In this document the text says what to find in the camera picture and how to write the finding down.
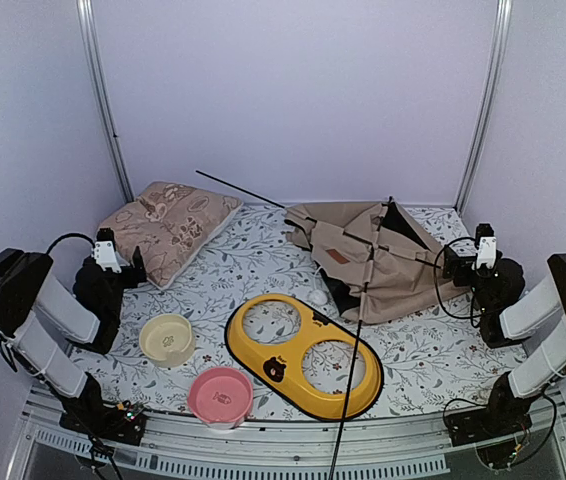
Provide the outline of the pink pet bowl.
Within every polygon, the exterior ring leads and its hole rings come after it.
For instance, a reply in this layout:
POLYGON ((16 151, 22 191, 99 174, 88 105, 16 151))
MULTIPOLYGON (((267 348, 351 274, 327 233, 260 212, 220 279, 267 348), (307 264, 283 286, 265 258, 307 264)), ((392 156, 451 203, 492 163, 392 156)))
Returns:
POLYGON ((195 378, 186 403, 206 426, 231 430, 251 413, 253 395, 252 382, 243 372, 231 367, 214 367, 195 378))

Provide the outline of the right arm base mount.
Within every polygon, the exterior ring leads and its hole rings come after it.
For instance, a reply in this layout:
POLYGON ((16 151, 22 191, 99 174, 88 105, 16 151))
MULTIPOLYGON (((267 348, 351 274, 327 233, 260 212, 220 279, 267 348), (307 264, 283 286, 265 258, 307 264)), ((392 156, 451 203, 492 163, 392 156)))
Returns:
POLYGON ((454 447, 490 441, 475 448, 479 461, 490 470, 505 470, 521 459, 529 441, 530 415, 494 417, 488 407, 453 398, 443 408, 442 420, 454 447))

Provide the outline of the left metal frame post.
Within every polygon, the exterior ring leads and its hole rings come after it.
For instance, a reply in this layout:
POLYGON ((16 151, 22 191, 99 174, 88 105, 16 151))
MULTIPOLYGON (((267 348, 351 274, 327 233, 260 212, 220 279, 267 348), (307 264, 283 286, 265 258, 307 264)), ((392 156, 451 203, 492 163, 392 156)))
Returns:
POLYGON ((76 6, 79 29, 86 53, 88 72, 93 86, 95 101, 103 127, 106 144, 113 164, 115 179, 124 200, 126 202, 131 202, 134 199, 134 193, 122 155, 119 135, 110 105, 105 72, 102 65, 98 43, 93 2, 90 0, 77 0, 76 6))

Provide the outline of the beige fabric pet tent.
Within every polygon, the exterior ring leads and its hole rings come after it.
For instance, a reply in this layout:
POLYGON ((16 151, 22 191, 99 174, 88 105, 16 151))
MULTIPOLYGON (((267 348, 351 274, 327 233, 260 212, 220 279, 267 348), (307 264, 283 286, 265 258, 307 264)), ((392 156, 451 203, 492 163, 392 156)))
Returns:
POLYGON ((442 277, 442 245, 392 198, 297 204, 284 222, 345 320, 389 322, 468 292, 442 277))

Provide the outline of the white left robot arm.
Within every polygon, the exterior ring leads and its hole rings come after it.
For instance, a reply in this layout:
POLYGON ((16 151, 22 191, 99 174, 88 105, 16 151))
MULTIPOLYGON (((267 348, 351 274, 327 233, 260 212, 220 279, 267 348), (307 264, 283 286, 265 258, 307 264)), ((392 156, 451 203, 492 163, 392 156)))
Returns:
POLYGON ((109 229, 100 230, 91 247, 71 289, 53 273, 50 251, 0 252, 0 347, 8 362, 21 363, 47 383, 89 433, 101 434, 116 411, 105 405, 98 381, 70 360, 49 330, 85 350, 109 353, 123 294, 145 282, 147 274, 140 250, 123 260, 109 229))

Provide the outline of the metal frame post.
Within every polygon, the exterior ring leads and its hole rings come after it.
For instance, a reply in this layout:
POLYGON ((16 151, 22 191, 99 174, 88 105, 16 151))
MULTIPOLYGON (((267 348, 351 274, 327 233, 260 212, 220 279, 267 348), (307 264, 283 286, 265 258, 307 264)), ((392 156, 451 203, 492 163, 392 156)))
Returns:
POLYGON ((506 55, 513 1, 498 0, 496 6, 488 68, 479 104, 478 117, 454 204, 454 208, 460 216, 464 214, 469 205, 472 188, 478 174, 481 154, 487 137, 491 114, 497 96, 498 82, 506 55))
POLYGON ((95 101, 103 127, 106 144, 113 164, 115 179, 124 200, 126 202, 131 202, 134 199, 134 193, 122 155, 119 135, 110 105, 105 72, 102 65, 98 43, 93 2, 90 0, 77 0, 76 6, 79 29, 86 53, 88 72, 93 86, 95 101))

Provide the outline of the white pompom toy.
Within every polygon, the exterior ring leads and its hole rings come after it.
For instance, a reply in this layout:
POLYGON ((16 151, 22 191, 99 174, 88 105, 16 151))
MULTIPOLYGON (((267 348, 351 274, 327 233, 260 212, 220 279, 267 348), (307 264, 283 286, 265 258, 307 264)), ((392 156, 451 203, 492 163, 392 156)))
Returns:
POLYGON ((307 300, 312 305, 319 306, 319 307, 327 305, 328 302, 329 302, 327 293, 323 290, 320 290, 320 289, 315 289, 315 290, 311 291, 307 296, 307 300))

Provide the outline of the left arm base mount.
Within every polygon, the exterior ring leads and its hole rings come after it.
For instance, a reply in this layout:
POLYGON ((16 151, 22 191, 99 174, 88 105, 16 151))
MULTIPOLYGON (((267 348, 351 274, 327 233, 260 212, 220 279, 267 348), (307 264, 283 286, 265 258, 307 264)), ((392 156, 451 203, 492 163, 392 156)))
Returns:
POLYGON ((100 440, 110 440, 139 446, 145 432, 147 417, 138 405, 124 402, 108 406, 65 402, 59 425, 67 430, 100 440))

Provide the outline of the cream pet bowl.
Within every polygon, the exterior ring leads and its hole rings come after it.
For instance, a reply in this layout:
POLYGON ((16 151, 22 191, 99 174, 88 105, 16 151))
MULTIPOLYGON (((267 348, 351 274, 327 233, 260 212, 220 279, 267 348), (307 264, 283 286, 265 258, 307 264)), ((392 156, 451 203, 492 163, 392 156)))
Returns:
POLYGON ((175 368, 186 363, 195 351, 195 336, 190 322, 179 314, 162 314, 150 319, 141 329, 139 346, 144 356, 160 368, 175 368))

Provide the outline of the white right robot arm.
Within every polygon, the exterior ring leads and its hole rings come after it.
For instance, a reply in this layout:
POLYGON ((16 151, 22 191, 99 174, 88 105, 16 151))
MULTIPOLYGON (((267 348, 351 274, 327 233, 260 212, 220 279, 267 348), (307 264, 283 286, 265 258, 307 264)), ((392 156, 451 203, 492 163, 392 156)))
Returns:
POLYGON ((522 364, 495 381, 479 422, 487 435, 500 436, 527 414, 551 381, 566 376, 566 253, 548 258, 549 274, 529 291, 522 266, 495 248, 479 247, 475 256, 461 257, 448 245, 443 256, 442 277, 471 290, 470 313, 479 315, 489 347, 522 343, 552 316, 560 317, 522 364))

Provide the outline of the brown patterned pillow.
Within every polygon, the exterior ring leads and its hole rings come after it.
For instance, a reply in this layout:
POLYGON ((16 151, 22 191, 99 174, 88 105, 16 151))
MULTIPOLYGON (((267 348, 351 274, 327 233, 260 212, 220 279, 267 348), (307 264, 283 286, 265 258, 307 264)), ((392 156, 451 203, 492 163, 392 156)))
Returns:
POLYGON ((114 232, 118 253, 130 262, 138 250, 147 280, 164 290, 242 208, 237 197, 168 182, 153 182, 100 224, 114 232))

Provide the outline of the yellow double bowl holder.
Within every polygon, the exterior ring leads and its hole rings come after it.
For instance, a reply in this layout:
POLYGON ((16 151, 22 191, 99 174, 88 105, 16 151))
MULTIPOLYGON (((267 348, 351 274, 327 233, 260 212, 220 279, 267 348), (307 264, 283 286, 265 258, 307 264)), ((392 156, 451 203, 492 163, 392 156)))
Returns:
POLYGON ((319 421, 355 419, 371 409, 384 386, 382 362, 372 347, 325 314, 288 295, 254 297, 237 307, 224 331, 225 345, 236 363, 303 414, 319 421), (264 302, 285 303, 297 311, 300 327, 285 343, 261 344, 244 329, 244 317, 264 302), (365 375, 347 394, 322 392, 305 377, 303 361, 317 344, 342 342, 357 349, 365 362, 365 375))

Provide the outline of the right metal frame post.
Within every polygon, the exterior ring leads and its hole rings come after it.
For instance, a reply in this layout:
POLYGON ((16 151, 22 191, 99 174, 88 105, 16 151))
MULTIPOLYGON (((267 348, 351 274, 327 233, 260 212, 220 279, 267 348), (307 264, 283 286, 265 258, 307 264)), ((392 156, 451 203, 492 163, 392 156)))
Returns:
POLYGON ((513 1, 498 0, 496 6, 488 68, 479 104, 478 117, 454 204, 454 208, 460 216, 464 214, 469 205, 472 188, 478 174, 481 154, 487 137, 491 114, 497 96, 498 82, 506 55, 513 1))

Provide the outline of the front aluminium rail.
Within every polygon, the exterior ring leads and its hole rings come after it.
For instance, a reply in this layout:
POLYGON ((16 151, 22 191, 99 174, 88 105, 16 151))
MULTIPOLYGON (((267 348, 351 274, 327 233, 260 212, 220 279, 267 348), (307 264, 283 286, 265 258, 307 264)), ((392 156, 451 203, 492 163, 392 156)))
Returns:
POLYGON ((18 421, 10 479, 566 479, 566 407, 558 392, 536 403, 520 457, 496 456, 505 436, 454 445, 439 413, 364 419, 249 421, 215 430, 186 415, 149 413, 137 446, 112 443, 109 455, 61 428, 59 403, 33 389, 18 421))

